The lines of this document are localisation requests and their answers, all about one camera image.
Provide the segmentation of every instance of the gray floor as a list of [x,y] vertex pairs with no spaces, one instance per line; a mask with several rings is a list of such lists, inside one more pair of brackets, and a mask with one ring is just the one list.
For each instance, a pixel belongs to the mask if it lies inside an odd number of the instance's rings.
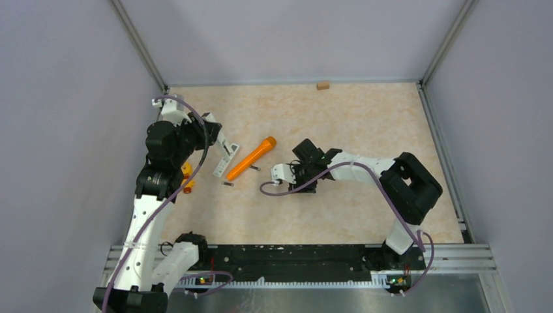
[[432,275],[405,298],[382,290],[222,290],[200,297],[173,292],[168,313],[489,312],[478,276]]

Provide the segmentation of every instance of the orange toy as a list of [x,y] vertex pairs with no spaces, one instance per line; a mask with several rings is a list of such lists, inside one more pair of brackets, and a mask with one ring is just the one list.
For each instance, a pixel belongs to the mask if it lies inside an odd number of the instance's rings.
[[[190,177],[190,175],[192,175],[192,166],[190,165],[190,163],[185,162],[181,170],[183,171],[183,175],[185,176],[185,178],[183,179],[183,182],[181,183],[181,186],[182,186],[185,183],[185,181],[187,181],[187,179]],[[196,182],[194,180],[191,180],[183,189],[183,192],[185,194],[190,194],[192,192],[192,186],[194,186],[195,184]]]
[[273,137],[267,137],[261,142],[259,147],[257,147],[252,153],[250,153],[250,155],[246,156],[246,158],[242,160],[242,162],[238,163],[238,165],[236,165],[232,169],[232,171],[229,171],[226,178],[229,181],[234,180],[236,177],[238,177],[238,175],[245,171],[250,165],[261,158],[264,154],[273,150],[276,145],[277,141]]

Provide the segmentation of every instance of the metal frame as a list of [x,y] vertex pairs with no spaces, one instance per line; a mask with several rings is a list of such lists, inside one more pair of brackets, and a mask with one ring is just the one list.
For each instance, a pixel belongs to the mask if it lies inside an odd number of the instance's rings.
[[[164,83],[157,67],[155,66],[149,52],[147,51],[143,41],[141,40],[138,32],[133,26],[130,18],[125,11],[125,8],[121,4],[120,0],[108,0],[113,7],[113,10],[116,12],[118,18],[121,21],[121,24],[127,35],[135,47],[138,55],[140,56],[142,62],[144,63],[146,69],[150,75],[154,78],[156,84],[162,90],[162,92],[167,93],[168,87]],[[465,244],[461,245],[436,245],[435,246],[435,259],[429,275],[444,275],[444,274],[460,274],[460,275],[479,275],[484,296],[488,303],[488,307],[491,313],[500,313],[500,312],[512,312],[512,306],[510,300],[508,299],[505,290],[500,281],[498,275],[498,270],[491,253],[491,250],[488,245],[477,245],[472,244],[473,237],[470,234],[471,223],[469,216],[465,212],[466,202],[462,197],[462,193],[459,192],[458,184],[456,183],[456,175],[454,168],[451,164],[451,158],[447,150],[447,146],[443,142],[442,133],[440,126],[436,119],[435,109],[432,105],[432,102],[428,98],[426,88],[430,81],[432,80],[436,70],[440,66],[444,57],[447,55],[450,50],[453,42],[458,36],[462,26],[467,20],[468,16],[474,10],[478,0],[465,0],[458,16],[453,22],[449,32],[445,36],[440,48],[436,52],[436,55],[432,59],[428,69],[426,70],[424,76],[417,82],[417,89],[419,96],[421,97],[421,102],[423,109],[425,111],[426,119],[428,121],[428,126],[438,152],[438,157],[440,158],[442,170],[445,175],[447,186],[451,193],[451,199],[453,201],[454,208],[457,213],[459,226],[461,232],[464,234]],[[427,251],[424,256],[429,257],[430,247],[427,246]],[[110,250],[106,266],[104,268],[104,274],[102,276],[101,284],[107,284],[108,277],[113,271],[117,260],[121,254],[122,246],[112,246]],[[155,265],[159,264],[164,259],[164,256],[157,252],[155,256],[154,263]],[[364,282],[364,283],[354,283],[354,284],[283,284],[278,283],[277,285],[271,285],[274,283],[266,283],[264,281],[257,281],[251,284],[236,283],[230,288],[375,288],[379,286],[382,287],[382,284],[385,280],[386,275],[397,275],[400,274],[398,271],[382,271],[379,273],[374,273],[375,279],[373,282]]]

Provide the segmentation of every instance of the yellow rubber duck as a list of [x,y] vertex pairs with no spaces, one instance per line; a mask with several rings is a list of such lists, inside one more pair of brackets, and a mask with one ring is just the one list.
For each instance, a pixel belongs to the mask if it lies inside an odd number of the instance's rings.
[[[187,181],[187,179],[190,177],[190,175],[192,175],[192,166],[190,165],[190,163],[188,162],[185,162],[183,164],[183,167],[181,168],[181,170],[183,171],[183,175],[185,176],[185,178],[183,179],[183,182],[181,183],[181,186],[185,183],[185,181]],[[185,188],[183,189],[183,192],[185,194],[190,194],[192,192],[192,187],[196,184],[196,182],[194,180],[191,180],[186,186]]]

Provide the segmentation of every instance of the marble pattern surface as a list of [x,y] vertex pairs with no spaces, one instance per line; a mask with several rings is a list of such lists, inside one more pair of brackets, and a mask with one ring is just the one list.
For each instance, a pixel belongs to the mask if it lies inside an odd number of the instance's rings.
[[[212,174],[222,156],[212,147],[192,193],[177,198],[162,241],[194,231],[212,244],[382,243],[395,217],[372,185],[322,181],[317,194],[277,198],[259,192],[259,185],[271,179],[271,167],[293,160],[291,150],[310,138],[324,151],[335,147],[392,158],[413,153],[444,188],[423,229],[437,243],[462,242],[414,83],[332,83],[324,91],[314,84],[174,87],[171,93],[183,95],[200,113],[213,112],[227,139],[241,146],[227,172],[264,138],[275,137],[277,145],[255,163],[262,171],[248,169],[234,186],[222,185],[223,179]],[[193,167],[200,155],[188,160]]]

